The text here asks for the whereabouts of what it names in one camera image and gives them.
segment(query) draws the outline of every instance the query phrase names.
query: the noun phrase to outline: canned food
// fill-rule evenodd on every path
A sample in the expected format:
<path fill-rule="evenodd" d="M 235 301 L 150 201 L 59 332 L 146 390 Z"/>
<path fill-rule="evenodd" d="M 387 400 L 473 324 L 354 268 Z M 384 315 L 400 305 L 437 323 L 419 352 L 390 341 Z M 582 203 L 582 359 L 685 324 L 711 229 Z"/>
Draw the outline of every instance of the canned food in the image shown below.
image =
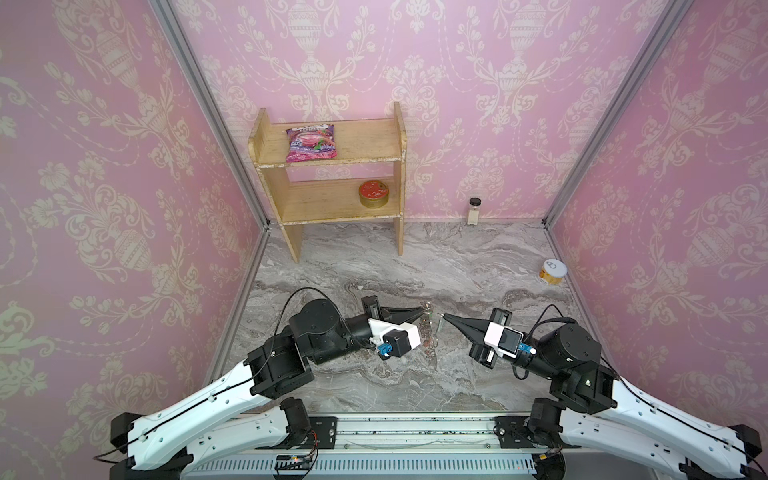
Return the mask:
<path fill-rule="evenodd" d="M 389 200 L 389 187 L 380 180 L 368 180 L 360 185 L 360 203 L 368 208 L 381 208 Z"/>
<path fill-rule="evenodd" d="M 563 280 L 566 273 L 568 273 L 568 268 L 565 266 L 565 263 L 551 258 L 544 262 L 544 266 L 541 268 L 541 272 L 538 273 L 538 277 L 547 285 L 554 286 Z"/>

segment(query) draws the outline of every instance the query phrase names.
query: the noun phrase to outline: white can lid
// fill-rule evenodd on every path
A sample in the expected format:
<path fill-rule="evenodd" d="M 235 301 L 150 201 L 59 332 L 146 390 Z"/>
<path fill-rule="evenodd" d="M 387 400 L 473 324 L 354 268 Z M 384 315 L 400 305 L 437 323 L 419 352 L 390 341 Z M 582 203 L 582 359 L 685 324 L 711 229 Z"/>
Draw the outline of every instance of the white can lid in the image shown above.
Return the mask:
<path fill-rule="evenodd" d="M 552 275 L 554 278 L 563 278 L 568 273 L 568 267 L 560 260 L 551 258 L 544 262 L 544 271 Z"/>

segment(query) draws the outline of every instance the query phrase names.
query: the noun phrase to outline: robotic arm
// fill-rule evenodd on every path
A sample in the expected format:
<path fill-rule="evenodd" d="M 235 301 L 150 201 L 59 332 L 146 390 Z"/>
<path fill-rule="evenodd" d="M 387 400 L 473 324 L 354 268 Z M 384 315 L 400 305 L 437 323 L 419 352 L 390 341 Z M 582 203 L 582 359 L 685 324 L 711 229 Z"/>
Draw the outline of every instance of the robotic arm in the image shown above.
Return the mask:
<path fill-rule="evenodd" d="M 301 400 L 287 398 L 263 413 L 232 418 L 312 381 L 311 362 L 319 365 L 360 349 L 374 350 L 386 360 L 421 344 L 412 322 L 428 312 L 428 304 L 386 308 L 369 296 L 362 299 L 362 307 L 362 315 L 344 319 L 330 300 L 312 300 L 282 332 L 200 391 L 151 415 L 123 413 L 113 419 L 112 452 L 123 452 L 127 458 L 111 468 L 110 479 L 178 480 L 211 460 L 258 448 L 312 447 L 310 455 L 282 455 L 289 459 L 286 469 L 308 472 L 314 465 L 311 454 L 317 438 L 313 446 L 309 440 L 313 427 Z M 525 425 L 511 427 L 503 423 L 505 417 L 497 417 L 495 426 L 488 427 L 502 448 L 523 435 L 533 444 L 558 451 L 572 446 L 600 449 L 680 480 L 768 480 L 748 466 L 762 451 L 754 429 L 705 422 L 632 386 L 611 367 L 601 365 L 600 343 L 573 319 L 545 320 L 563 325 L 535 339 L 536 326 L 528 333 L 519 332 L 507 326 L 511 316 L 502 309 L 494 309 L 490 319 L 443 315 L 470 340 L 469 355 L 483 366 L 492 369 L 503 359 L 551 381 L 550 393 L 557 401 L 536 399 Z M 387 430 L 388 419 L 370 421 L 380 425 L 366 426 L 366 431 Z M 461 429 L 452 425 L 441 434 L 434 426 L 426 428 L 425 433 L 437 435 L 433 439 Z M 548 462 L 558 456 L 543 455 L 537 471 L 546 472 L 553 466 Z"/>
<path fill-rule="evenodd" d="M 176 479 L 246 448 L 303 444 L 311 427 L 299 399 L 284 399 L 249 418 L 232 418 L 311 382 L 310 362 L 319 365 L 360 349 L 374 349 L 387 360 L 421 344 L 411 322 L 428 312 L 428 304 L 387 308 L 368 296 L 362 306 L 362 315 L 344 319 L 330 300 L 312 300 L 281 333 L 210 385 L 151 415 L 123 413 L 114 418 L 113 452 L 126 453 L 127 458 L 110 469 L 110 479 Z"/>
<path fill-rule="evenodd" d="M 506 326 L 507 310 L 494 309 L 488 320 L 443 318 L 472 342 L 469 355 L 483 366 L 503 358 L 551 380 L 558 401 L 536 399 L 528 419 L 537 443 L 589 446 L 673 478 L 766 478 L 748 467 L 762 451 L 756 430 L 705 422 L 631 385 L 601 365 L 600 343 L 571 318 L 550 320 L 563 326 L 540 339 L 533 329 L 526 335 Z"/>

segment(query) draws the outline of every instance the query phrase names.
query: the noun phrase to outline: pink wallpaper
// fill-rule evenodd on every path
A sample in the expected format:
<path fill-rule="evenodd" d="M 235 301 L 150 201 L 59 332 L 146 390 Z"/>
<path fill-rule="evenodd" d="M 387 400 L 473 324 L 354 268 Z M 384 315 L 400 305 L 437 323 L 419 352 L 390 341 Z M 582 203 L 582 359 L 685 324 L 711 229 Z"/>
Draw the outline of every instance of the pink wallpaper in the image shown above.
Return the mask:
<path fill-rule="evenodd" d="M 259 229 L 146 2 L 0 6 L 0 478 L 106 478 L 200 387 Z"/>
<path fill-rule="evenodd" d="M 541 218 L 665 3 L 174 0 L 243 158 L 261 107 L 316 122 L 400 101 L 416 218 L 463 217 L 472 196 L 484 217 Z"/>
<path fill-rule="evenodd" d="M 554 228 L 621 372 L 764 442 L 766 120 L 768 2 L 694 2 Z"/>

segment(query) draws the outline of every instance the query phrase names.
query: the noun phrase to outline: shelf leg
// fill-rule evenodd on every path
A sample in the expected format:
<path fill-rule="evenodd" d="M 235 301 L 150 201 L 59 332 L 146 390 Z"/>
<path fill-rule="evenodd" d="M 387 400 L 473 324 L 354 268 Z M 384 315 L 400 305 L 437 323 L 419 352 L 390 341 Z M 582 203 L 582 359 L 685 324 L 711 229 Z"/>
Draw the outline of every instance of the shelf leg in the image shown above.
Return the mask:
<path fill-rule="evenodd" d="M 402 217 L 395 219 L 395 238 L 397 239 L 397 254 L 402 255 L 402 242 L 405 236 L 405 221 Z"/>
<path fill-rule="evenodd" d="M 290 256 L 293 261 L 298 263 L 301 257 L 301 233 L 304 230 L 303 225 L 283 225 L 283 235 L 285 235 Z"/>

